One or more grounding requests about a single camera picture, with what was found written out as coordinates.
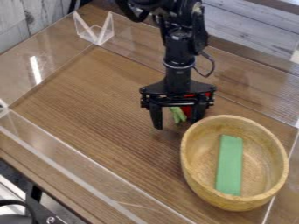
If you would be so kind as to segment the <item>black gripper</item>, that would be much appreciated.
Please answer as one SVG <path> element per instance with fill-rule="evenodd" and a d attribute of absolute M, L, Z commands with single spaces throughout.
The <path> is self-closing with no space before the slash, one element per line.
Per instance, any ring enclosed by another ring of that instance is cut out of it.
<path fill-rule="evenodd" d="M 179 83 L 175 89 L 167 86 L 164 80 L 142 87 L 140 106 L 150 109 L 154 127 L 163 129 L 162 107 L 192 106 L 191 121 L 196 123 L 204 117 L 206 109 L 214 105 L 215 91 L 215 85 L 195 80 L 188 84 Z"/>

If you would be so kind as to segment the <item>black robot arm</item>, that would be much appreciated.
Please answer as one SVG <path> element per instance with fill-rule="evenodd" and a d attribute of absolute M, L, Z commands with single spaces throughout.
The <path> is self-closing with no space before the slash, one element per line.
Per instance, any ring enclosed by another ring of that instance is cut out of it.
<path fill-rule="evenodd" d="M 216 87 L 192 79 L 196 57 L 204 52 L 210 35 L 204 25 L 202 0 L 116 0 L 126 17 L 136 22 L 152 18 L 160 29 L 166 54 L 164 78 L 140 88 L 140 106 L 150 111 L 154 127 L 163 127 L 163 109 L 188 108 L 186 116 L 198 122 L 214 104 Z"/>

